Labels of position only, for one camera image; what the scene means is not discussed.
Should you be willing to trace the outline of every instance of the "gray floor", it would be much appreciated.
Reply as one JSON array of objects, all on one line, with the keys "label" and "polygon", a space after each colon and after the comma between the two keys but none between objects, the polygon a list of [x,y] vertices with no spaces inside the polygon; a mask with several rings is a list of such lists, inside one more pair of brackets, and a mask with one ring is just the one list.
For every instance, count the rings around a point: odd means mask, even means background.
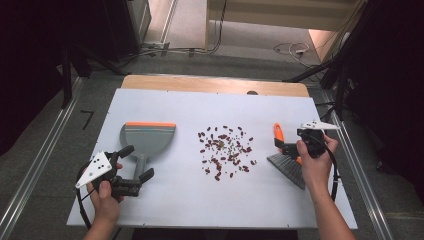
[{"label": "gray floor", "polygon": [[[267,81],[287,79],[304,71],[299,64],[276,61],[254,60],[224,56],[196,55],[188,58],[183,54],[169,53],[165,57],[142,56],[133,59],[125,70],[134,74],[183,74],[196,76],[223,76],[253,78]],[[95,71],[90,79],[84,80],[81,95],[54,147],[47,165],[23,209],[9,239],[79,239],[86,230],[83,227],[68,227],[66,220],[75,195],[72,191],[76,173],[87,161],[100,132],[114,90],[123,76],[116,76],[108,70]],[[322,90],[316,84],[305,81],[310,95],[316,103],[323,102]],[[4,183],[0,193],[0,207],[4,211],[8,201],[19,187],[31,162],[43,144],[50,128],[60,111],[62,94],[59,93],[31,123],[15,146],[0,158],[0,180]],[[81,110],[94,111],[87,128],[87,114]],[[321,113],[325,108],[318,108]],[[372,188],[376,193],[395,239],[424,239],[423,205],[414,193],[413,187],[398,175],[375,171],[377,161],[372,144],[364,127],[354,121],[346,112],[345,124],[359,154]],[[358,239],[378,239],[358,191],[346,157],[340,148],[339,160],[344,187],[350,196],[350,203],[358,222],[355,230]],[[124,229],[119,239],[129,239],[130,229]],[[300,239],[318,239],[314,229],[299,230]]]}]

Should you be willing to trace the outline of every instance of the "floor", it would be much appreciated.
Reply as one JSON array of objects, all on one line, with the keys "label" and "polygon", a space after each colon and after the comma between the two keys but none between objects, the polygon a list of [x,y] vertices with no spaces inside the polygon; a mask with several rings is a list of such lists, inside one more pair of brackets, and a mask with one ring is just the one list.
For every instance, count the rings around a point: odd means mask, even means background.
[{"label": "floor", "polygon": [[[170,47],[196,47],[201,46],[204,41],[200,34],[197,38],[189,35],[193,31],[178,30],[182,24],[178,24],[177,20],[183,18],[182,11],[187,10],[189,2],[177,1],[169,31],[164,39],[170,42]],[[193,58],[181,53],[168,53],[164,57],[140,56],[132,59],[125,66],[125,70],[134,74],[179,74],[280,81],[296,76],[307,68],[287,54],[287,45],[280,46],[279,51],[286,54],[274,50],[280,43],[309,44],[310,38],[305,31],[279,29],[281,33],[274,35],[273,33],[278,32],[275,29],[268,31],[260,26],[260,29],[258,26],[239,26],[238,28],[233,23],[224,22],[222,44],[219,51],[213,55],[195,55]],[[253,37],[243,37],[244,30]],[[313,51],[308,52],[308,55],[302,56],[303,63],[319,64]],[[91,155],[114,90],[120,87],[123,80],[123,76],[116,76],[107,69],[99,68],[95,63],[92,65],[96,71],[90,79],[77,79],[75,76],[74,92],[79,94],[74,96],[70,108],[60,109],[62,93],[59,93],[28,126],[14,147],[0,156],[0,181],[7,183],[3,185],[0,193],[0,209],[4,212],[3,216],[9,213],[6,212],[8,209],[16,210],[11,214],[12,221],[5,222],[2,218],[0,239],[80,239],[84,236],[84,227],[66,226],[75,199],[72,188],[79,167],[87,160],[87,156]],[[319,77],[320,75],[302,81],[308,86],[309,94],[316,103],[328,101],[327,95],[316,83]],[[317,107],[317,110],[324,114],[327,108]],[[85,113],[87,111],[94,112],[89,122],[89,116]],[[377,199],[389,228],[389,234],[380,235],[376,223],[371,218],[373,212],[369,211],[366,203],[366,199],[370,197],[367,196],[369,192],[361,191],[360,183],[354,176],[355,170],[349,161],[350,149],[343,147],[336,158],[340,159],[344,187],[350,196],[350,204],[359,227],[354,231],[355,235],[358,239],[424,239],[424,207],[415,195],[413,186],[397,174],[376,171],[378,158],[366,128],[349,111],[345,112],[344,117],[343,124],[349,133],[349,140],[353,143],[360,167],[372,189],[371,194]],[[56,126],[58,121],[62,123],[62,127],[54,129],[57,134],[52,136],[52,126]],[[46,140],[51,140],[54,144],[46,146]],[[47,149],[46,154],[40,155],[40,149]],[[34,174],[36,171],[32,170],[34,163],[39,163],[38,167],[44,169],[38,171],[39,175]],[[11,200],[16,197],[17,192],[27,192],[29,195],[18,199],[16,203]],[[301,229],[298,235],[299,239],[318,239],[316,229]],[[130,239],[130,236],[131,229],[124,229],[118,239]]]}]

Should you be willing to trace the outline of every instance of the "person's right hand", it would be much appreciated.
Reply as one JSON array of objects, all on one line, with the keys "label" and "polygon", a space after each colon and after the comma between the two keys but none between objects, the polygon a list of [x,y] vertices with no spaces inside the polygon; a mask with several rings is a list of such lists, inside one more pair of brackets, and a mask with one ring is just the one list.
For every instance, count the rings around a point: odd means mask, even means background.
[{"label": "person's right hand", "polygon": [[[334,153],[337,148],[337,140],[334,140],[327,135],[324,135],[324,141],[327,143],[327,147]],[[312,158],[305,143],[302,140],[298,140],[297,151],[302,158],[302,174],[306,185],[309,190],[322,190],[328,189],[328,177],[331,170],[331,159],[327,151],[318,158]]]}]

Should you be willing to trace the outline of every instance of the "gray brush bristles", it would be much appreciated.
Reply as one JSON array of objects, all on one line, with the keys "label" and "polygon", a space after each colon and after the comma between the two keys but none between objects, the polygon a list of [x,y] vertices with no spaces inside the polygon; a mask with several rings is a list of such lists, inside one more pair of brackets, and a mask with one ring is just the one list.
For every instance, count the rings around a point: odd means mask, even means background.
[{"label": "gray brush bristles", "polygon": [[290,156],[281,153],[274,154],[267,157],[268,161],[272,163],[281,173],[290,179],[299,188],[305,189],[305,181],[302,175],[302,165]]}]

